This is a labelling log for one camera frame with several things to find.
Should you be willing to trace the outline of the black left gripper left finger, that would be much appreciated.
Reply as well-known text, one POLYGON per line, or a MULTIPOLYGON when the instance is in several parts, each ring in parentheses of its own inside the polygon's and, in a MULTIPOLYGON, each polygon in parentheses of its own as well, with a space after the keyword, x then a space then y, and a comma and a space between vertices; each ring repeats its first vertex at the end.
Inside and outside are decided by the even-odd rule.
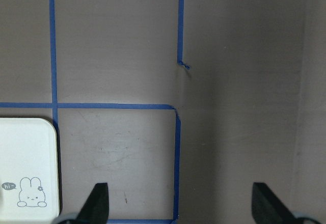
POLYGON ((76 223, 107 223, 109 216, 107 183, 96 183, 76 217, 76 223))

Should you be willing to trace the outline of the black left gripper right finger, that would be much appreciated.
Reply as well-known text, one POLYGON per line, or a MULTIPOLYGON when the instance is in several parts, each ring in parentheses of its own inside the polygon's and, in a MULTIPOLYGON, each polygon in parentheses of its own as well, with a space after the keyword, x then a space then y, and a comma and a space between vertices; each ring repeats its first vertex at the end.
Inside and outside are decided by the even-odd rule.
POLYGON ((296 218, 267 184, 254 182, 251 213, 255 223, 296 223, 296 218))

